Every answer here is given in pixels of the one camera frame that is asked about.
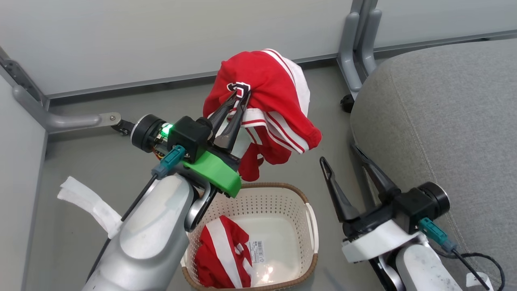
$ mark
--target chair seat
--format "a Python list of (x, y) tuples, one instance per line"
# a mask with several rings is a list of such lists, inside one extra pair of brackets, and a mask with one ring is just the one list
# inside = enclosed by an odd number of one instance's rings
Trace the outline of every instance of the chair seat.
[[(517, 289), (517, 39), (424, 49), (382, 63), (354, 104), (359, 147), (406, 191), (426, 181), (449, 195), (437, 220), (460, 252), (494, 257)], [(472, 266), (500, 276), (488, 260)], [(468, 270), (442, 259), (465, 288)]]

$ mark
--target laundry basket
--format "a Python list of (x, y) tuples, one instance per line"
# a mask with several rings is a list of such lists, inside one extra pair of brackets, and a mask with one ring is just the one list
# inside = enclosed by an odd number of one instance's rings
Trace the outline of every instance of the laundry basket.
[(284, 183), (244, 184), (237, 198), (217, 195), (198, 227), (190, 234), (181, 260), (183, 275), (197, 290), (214, 290), (199, 283), (194, 256), (208, 222), (225, 215), (249, 234), (255, 283), (247, 290), (276, 290), (307, 279), (318, 258), (318, 227), (305, 195)]

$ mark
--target white cable label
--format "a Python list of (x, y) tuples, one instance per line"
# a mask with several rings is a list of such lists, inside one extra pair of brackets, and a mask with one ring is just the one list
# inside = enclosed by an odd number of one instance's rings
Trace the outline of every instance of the white cable label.
[[(490, 291), (493, 291), (494, 287), (492, 287), (492, 283), (490, 283), (490, 278), (488, 278), (488, 275), (485, 273), (481, 273), (481, 272), (477, 272), (477, 273), (483, 279), (483, 281), (485, 281), (487, 286), (490, 288)], [(472, 287), (472, 286), (477, 286), (477, 285), (481, 285), (481, 282), (479, 282), (478, 279), (476, 279), (474, 274), (468, 273), (467, 274), (467, 287)]]
[(246, 243), (250, 250), (251, 262), (255, 264), (263, 264), (266, 262), (266, 255), (264, 253), (264, 244), (261, 240), (249, 241)]

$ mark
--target metal bracket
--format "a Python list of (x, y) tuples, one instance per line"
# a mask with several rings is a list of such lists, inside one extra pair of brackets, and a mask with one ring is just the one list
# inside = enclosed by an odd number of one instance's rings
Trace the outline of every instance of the metal bracket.
[(49, 133), (62, 133), (77, 129), (117, 125), (121, 121), (117, 112), (78, 116), (61, 116), (46, 111), (24, 87), (15, 85), (12, 95), (18, 103)]
[(373, 9), (368, 13), (368, 19), (366, 20), (366, 27), (362, 36), (362, 41), (359, 43), (358, 49), (361, 55), (362, 64), (366, 69), (366, 72), (371, 74), (377, 67), (375, 58), (373, 56), (373, 44), (375, 42), (375, 36), (377, 35), (377, 29), (381, 22), (382, 11), (379, 9)]
[(357, 33), (358, 24), (359, 13), (352, 12), (346, 16), (338, 52), (339, 68), (341, 69), (341, 73), (345, 77), (346, 84), (352, 94), (359, 92), (359, 89), (361, 89), (362, 86), (361, 79), (357, 74), (354, 64), (354, 39)]
[(36, 84), (32, 81), (32, 79), (27, 75), (27, 73), (22, 69), (20, 64), (17, 61), (3, 58), (0, 54), (0, 65), (7, 71), (7, 73), (13, 78), (13, 80), (23, 87), (29, 94), (39, 102), (40, 106), (44, 108), (48, 108), (49, 100), (42, 93), (42, 91), (36, 86)]
[(133, 132), (134, 123), (122, 119), (118, 124), (112, 125), (111, 128), (122, 136), (129, 135)]

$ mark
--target white velcro strap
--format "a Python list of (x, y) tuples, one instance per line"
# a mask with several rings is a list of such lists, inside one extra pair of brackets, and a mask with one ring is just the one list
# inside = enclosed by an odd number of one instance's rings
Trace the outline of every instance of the white velcro strap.
[(97, 193), (73, 177), (61, 184), (57, 198), (73, 203), (90, 213), (112, 239), (120, 230), (121, 216), (113, 210)]

